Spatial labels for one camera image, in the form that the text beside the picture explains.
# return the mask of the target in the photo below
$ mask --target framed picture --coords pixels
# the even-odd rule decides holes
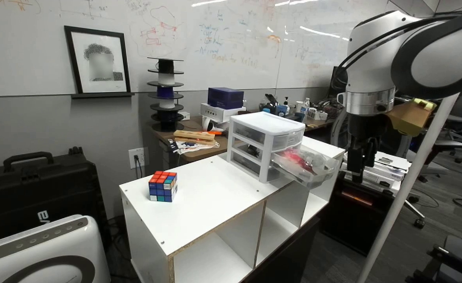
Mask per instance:
[[[64,26],[78,94],[129,94],[124,34]]]

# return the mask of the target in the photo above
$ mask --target black bag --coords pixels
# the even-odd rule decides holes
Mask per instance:
[[[96,166],[80,147],[12,155],[0,166],[0,237],[72,213],[91,215],[110,243]]]

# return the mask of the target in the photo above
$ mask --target white air purifier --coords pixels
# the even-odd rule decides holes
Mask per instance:
[[[108,283],[94,218],[71,215],[0,238],[0,283]]]

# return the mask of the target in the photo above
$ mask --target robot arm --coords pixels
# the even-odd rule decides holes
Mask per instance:
[[[349,56],[338,67],[347,78],[349,160],[353,180],[374,164],[394,92],[438,98],[462,91],[462,14],[416,18],[385,12],[358,23]]]

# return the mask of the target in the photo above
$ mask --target gray wall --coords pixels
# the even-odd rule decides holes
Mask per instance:
[[[256,109],[272,92],[278,100],[289,95],[291,103],[309,95],[325,97],[327,87],[248,89],[247,106]],[[182,92],[182,103],[192,114],[199,113],[206,91]],[[135,179],[129,168],[127,149],[146,147],[146,172],[160,168],[162,152],[148,130],[155,98],[140,92],[132,98],[72,100],[69,95],[0,97],[0,164],[20,152],[49,150],[64,153],[71,146],[82,146],[97,164],[108,216],[119,210],[118,185]]]

